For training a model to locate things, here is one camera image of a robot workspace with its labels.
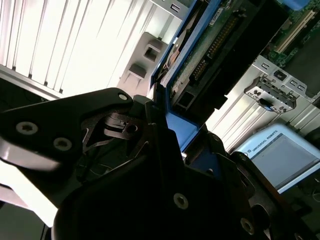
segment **green circuit board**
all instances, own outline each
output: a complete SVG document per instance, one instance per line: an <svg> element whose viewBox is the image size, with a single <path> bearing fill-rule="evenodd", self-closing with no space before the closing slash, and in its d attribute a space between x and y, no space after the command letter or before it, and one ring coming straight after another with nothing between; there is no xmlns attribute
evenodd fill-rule
<svg viewBox="0 0 320 240"><path fill-rule="evenodd" d="M203 34L199 38L196 46L192 50L192 53L187 58L183 65L183 70L180 70L177 74L176 80L174 84L171 86L170 97L173 98L174 95L179 91L179 88L183 85L183 82L186 79L189 79L189 76L194 72L194 69L197 67L205 68L206 65L203 63L199 63L199 61L203 58L205 53L210 48L214 39L219 35L221 29L223 29L227 22L227 20L231 17L234 11L236 11L241 6L242 1L235 0L224 0L217 10L216 14L213 16L211 22L208 27L204 30Z"/></svg>
<svg viewBox="0 0 320 240"><path fill-rule="evenodd" d="M312 35L320 31L320 0L311 0L300 11L289 10L289 18L262 55L284 68Z"/></svg>

